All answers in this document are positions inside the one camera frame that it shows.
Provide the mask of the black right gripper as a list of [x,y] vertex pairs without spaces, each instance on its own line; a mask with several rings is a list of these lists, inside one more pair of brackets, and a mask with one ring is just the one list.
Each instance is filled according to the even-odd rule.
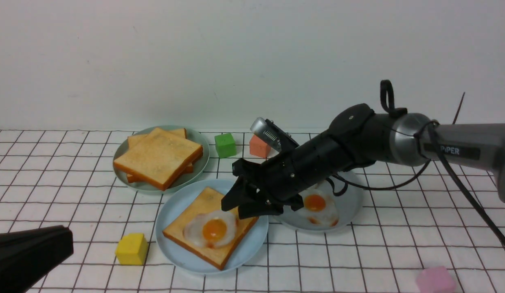
[[221,210],[238,207],[239,219],[297,211],[303,208],[301,191],[355,165],[356,156],[333,135],[318,135],[262,163],[239,159],[233,163],[238,179],[222,198]]

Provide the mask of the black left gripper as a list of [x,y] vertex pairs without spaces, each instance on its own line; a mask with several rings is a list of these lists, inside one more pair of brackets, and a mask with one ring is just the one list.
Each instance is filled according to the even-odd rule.
[[0,293],[26,293],[74,253],[63,225],[0,234]]

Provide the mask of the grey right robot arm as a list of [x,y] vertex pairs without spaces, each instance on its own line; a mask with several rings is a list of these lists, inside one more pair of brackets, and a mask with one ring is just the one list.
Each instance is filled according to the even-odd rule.
[[337,174],[375,162],[419,166],[440,161],[491,171],[505,203],[505,124],[438,125],[419,113],[377,114],[366,104],[343,111],[329,127],[299,145],[270,120],[257,119],[278,154],[263,163],[243,158],[232,165],[236,183],[221,209],[238,209],[240,219],[281,215],[303,207],[300,193]]

